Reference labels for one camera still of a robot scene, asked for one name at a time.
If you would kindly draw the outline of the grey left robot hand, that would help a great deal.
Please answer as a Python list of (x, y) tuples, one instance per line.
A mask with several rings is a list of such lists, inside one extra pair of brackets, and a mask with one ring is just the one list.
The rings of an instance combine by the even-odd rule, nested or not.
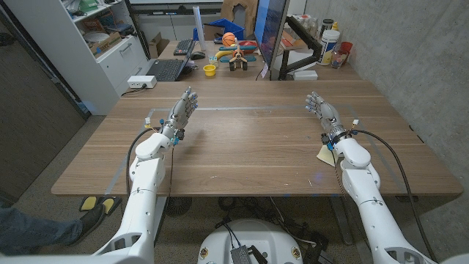
[(169, 111), (161, 133), (169, 138), (182, 130), (188, 124), (188, 119), (198, 107), (197, 98), (198, 95), (191, 91), (191, 87), (188, 87)]

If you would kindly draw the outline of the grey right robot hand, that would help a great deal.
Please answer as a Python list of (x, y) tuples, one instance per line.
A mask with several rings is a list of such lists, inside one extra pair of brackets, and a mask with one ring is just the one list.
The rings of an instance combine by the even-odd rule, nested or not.
[(316, 92), (307, 95), (306, 108), (320, 120), (321, 126), (331, 139), (343, 136), (346, 129), (341, 123), (339, 113)]

